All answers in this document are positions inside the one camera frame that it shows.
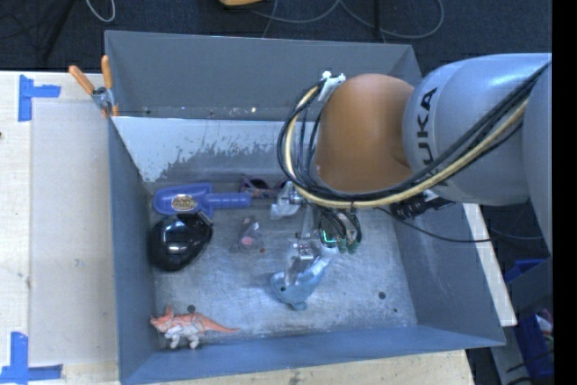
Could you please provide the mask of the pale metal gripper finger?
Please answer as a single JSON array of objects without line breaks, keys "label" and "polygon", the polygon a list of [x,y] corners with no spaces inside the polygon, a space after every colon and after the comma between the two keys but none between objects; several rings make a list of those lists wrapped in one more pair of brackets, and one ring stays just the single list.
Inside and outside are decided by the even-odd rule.
[{"label": "pale metal gripper finger", "polygon": [[315,263],[315,247],[311,243],[301,243],[298,247],[298,278],[300,280],[311,280],[315,276]]},{"label": "pale metal gripper finger", "polygon": [[286,253],[284,283],[294,285],[300,272],[300,250],[297,243],[291,244]]}]

